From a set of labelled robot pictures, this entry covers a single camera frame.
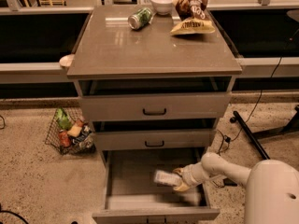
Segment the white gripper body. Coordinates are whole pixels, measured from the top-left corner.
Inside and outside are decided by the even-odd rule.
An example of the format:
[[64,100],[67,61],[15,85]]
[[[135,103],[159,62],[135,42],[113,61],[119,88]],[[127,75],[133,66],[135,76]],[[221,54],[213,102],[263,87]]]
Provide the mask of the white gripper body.
[[192,164],[187,165],[181,169],[181,178],[183,182],[189,187],[196,187],[199,185],[199,182],[193,176]]

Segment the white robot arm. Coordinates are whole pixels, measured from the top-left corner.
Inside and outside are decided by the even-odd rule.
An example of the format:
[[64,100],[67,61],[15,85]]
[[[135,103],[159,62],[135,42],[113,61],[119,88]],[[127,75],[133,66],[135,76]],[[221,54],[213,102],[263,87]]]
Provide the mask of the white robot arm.
[[251,169],[206,153],[200,162],[176,168],[176,191],[185,191],[224,175],[246,189],[244,224],[299,224],[299,172],[277,160],[263,160]]

